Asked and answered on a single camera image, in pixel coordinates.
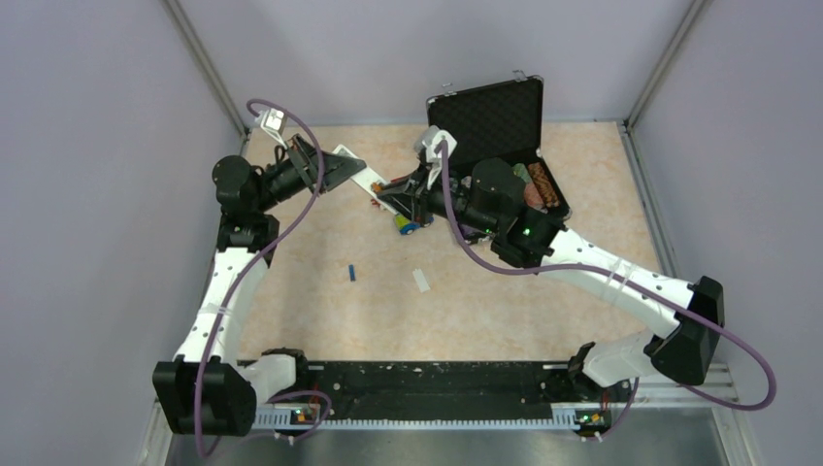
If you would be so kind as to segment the white remote control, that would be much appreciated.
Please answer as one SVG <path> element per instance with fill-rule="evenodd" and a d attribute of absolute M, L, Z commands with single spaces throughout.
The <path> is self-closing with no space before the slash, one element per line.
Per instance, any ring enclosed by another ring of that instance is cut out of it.
<path fill-rule="evenodd" d="M 399 214 L 399 212 L 390 204 L 378 199 L 379 190 L 388 184 L 388 180 L 382 177 L 377 171 L 366 164 L 362 158 L 357 156 L 352 150 L 343 144 L 337 145 L 332 150 L 332 153 L 342 156 L 346 161 L 361 163 L 363 168 L 358 168 L 349 180 L 364 190 L 371 197 L 373 203 L 379 206 L 382 210 L 387 211 L 394 216 Z"/>

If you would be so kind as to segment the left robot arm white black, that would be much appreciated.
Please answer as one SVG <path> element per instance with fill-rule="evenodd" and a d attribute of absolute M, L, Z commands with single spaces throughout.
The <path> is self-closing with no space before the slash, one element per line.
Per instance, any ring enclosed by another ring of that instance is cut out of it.
<path fill-rule="evenodd" d="M 269 271 L 280 237 L 274 208 L 309 190 L 326 193 L 362 173 L 367 164 L 352 155 L 316 152 L 301 136 L 277 148 L 281 159 L 265 167 L 239 155 L 216 162 L 212 171 L 221 218 L 212 276 L 183 343 L 160 361 L 152 385 L 175 434 L 246 435 L 259 406 L 281 394 L 305 398 L 311 375 L 304 353 L 275 349 L 242 365 L 238 350 L 257 287 Z"/>

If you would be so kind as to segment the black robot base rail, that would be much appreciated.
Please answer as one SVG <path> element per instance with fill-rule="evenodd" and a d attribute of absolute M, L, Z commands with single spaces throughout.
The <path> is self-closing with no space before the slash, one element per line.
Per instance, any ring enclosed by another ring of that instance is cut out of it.
<path fill-rule="evenodd" d="M 585 383 L 563 362 L 312 361 L 303 396 L 260 407 L 253 429 L 608 431 L 634 392 Z"/>

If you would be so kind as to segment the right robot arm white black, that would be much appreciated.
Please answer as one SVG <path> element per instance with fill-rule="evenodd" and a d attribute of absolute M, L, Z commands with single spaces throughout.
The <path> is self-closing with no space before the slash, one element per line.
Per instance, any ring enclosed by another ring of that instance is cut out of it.
<path fill-rule="evenodd" d="M 651 272 L 587 241 L 562 220 L 530 207 L 527 183 L 499 158 L 477 164 L 471 175 L 442 184 L 421 166 L 393 183 L 373 183 L 378 200 L 428 222 L 451 208 L 459 226 L 491 239 L 491 249 L 510 269 L 573 284 L 640 320 L 645 329 L 606 343 L 589 343 L 570 361 L 569 386 L 594 400 L 608 386 L 661 374 L 685 385 L 701 385 L 718 335 L 682 314 L 688 310 L 723 323 L 723 288 L 709 277 L 694 283 Z"/>

